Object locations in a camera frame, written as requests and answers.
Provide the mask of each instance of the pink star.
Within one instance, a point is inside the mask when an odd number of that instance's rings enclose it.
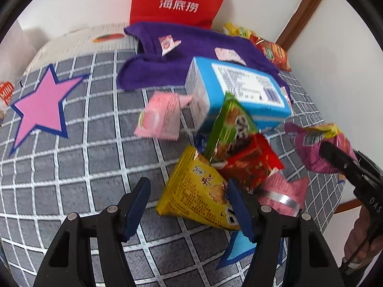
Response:
[[[68,138],[62,101],[87,77],[59,81],[53,65],[49,65],[36,90],[11,105],[22,120],[9,155],[35,128]]]

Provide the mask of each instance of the screw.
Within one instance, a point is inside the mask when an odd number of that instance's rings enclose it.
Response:
[[[76,218],[77,218],[77,214],[75,212],[72,212],[68,215],[69,221],[75,220]]]
[[[271,207],[269,205],[262,205],[261,211],[263,211],[265,213],[271,212]]]
[[[108,213],[114,213],[118,210],[118,207],[116,205],[112,205],[108,207]]]
[[[308,213],[306,213],[306,212],[304,212],[301,215],[301,217],[302,217],[303,220],[306,220],[306,221],[309,221],[311,219],[311,216]]]

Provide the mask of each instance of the wooden trim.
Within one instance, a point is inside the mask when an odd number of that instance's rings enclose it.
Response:
[[[285,51],[288,51],[296,38],[302,32],[311,16],[314,14],[322,0],[302,0],[298,9],[291,17],[285,29],[282,31],[276,43]]]
[[[349,202],[339,204],[338,207],[336,208],[334,214],[339,214],[340,212],[345,212],[346,210],[354,209],[359,206],[361,206],[362,203],[359,201],[359,199],[351,200]]]

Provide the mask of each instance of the gray checkered bedsheet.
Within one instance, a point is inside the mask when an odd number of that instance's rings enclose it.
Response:
[[[33,285],[44,254],[67,214],[91,215],[116,204],[141,176],[152,182],[152,194],[137,229],[123,249],[132,275],[142,287],[241,286],[249,256],[216,269],[230,232],[169,216],[158,216],[155,206],[178,157],[193,141],[190,109],[182,111],[177,142],[141,139],[133,131],[138,116],[154,89],[124,92],[116,87],[116,74],[134,50],[95,53],[55,63],[59,79],[90,72],[64,101],[69,139],[32,132],[15,155],[8,157],[20,118],[10,109],[0,132],[0,233],[11,271],[23,287]],[[45,68],[23,79],[13,101],[34,90]],[[295,100],[295,123],[323,124],[317,108],[290,73],[281,77]],[[182,87],[162,90],[185,93]],[[283,127],[266,134],[285,165],[289,180],[310,177],[305,206],[323,231],[343,190],[335,176],[307,170],[286,137]],[[91,242],[97,286],[104,286],[97,242]],[[283,265],[274,286],[282,283]]]

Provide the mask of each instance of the purple towel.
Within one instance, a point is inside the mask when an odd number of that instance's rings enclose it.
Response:
[[[138,38],[144,54],[129,59],[118,73],[117,83],[125,90],[144,87],[184,85],[193,57],[217,59],[215,48],[235,50],[249,68],[266,72],[279,86],[290,88],[278,75],[278,68],[248,39],[231,37],[215,31],[162,22],[139,22],[124,29],[126,34]],[[172,35],[182,43],[162,57],[160,37]]]

